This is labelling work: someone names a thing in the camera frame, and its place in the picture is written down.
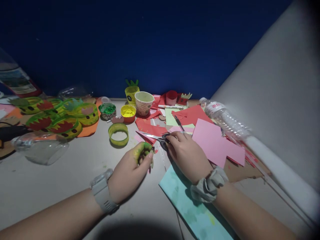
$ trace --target teal paper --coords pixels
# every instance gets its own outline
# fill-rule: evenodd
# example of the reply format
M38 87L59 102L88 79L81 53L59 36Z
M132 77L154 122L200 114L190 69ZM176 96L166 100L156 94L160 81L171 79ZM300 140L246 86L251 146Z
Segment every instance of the teal paper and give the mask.
M236 237L230 225L212 204L204 205L191 198L191 183L175 163L172 163L159 185L197 239L231 240Z

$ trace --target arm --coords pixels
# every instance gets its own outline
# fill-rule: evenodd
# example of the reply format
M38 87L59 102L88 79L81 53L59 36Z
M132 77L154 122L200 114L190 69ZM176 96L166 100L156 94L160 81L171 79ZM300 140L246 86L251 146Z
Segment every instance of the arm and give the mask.
M137 189L151 165L153 152L138 167L137 158L145 150L143 145L129 150L108 180L110 197L117 204ZM81 239L103 215L88 188L2 230L0 239Z
M167 138L170 155L193 185L210 175L213 167L190 135L173 132ZM241 239L295 239L286 226L228 182L218 189L213 205Z

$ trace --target green plastic ring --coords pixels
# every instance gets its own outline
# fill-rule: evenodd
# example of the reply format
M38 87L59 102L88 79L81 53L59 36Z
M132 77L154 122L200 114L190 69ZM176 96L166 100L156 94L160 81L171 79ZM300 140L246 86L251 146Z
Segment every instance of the green plastic ring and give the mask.
M127 134L127 137L121 141L117 141L117 140L112 139L112 137L111 137L112 134L114 134L115 132L118 132L118 131L125 132ZM110 141L116 146L125 146L129 141L128 127L127 127L127 125L125 125L123 123L112 124L108 129L108 133L109 133Z

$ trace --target dark blue backdrop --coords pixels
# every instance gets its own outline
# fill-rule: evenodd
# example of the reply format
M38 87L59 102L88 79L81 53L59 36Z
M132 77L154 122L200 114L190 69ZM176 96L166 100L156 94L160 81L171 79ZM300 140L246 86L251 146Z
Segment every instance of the dark blue backdrop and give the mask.
M2 1L0 46L49 95L125 97L129 78L211 97L290 2Z

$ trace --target gray wall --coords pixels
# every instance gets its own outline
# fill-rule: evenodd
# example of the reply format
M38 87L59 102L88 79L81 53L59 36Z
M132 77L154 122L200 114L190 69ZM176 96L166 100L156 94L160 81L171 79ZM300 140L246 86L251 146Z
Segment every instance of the gray wall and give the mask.
M308 8L294 1L213 98L319 192L320 60L314 26Z

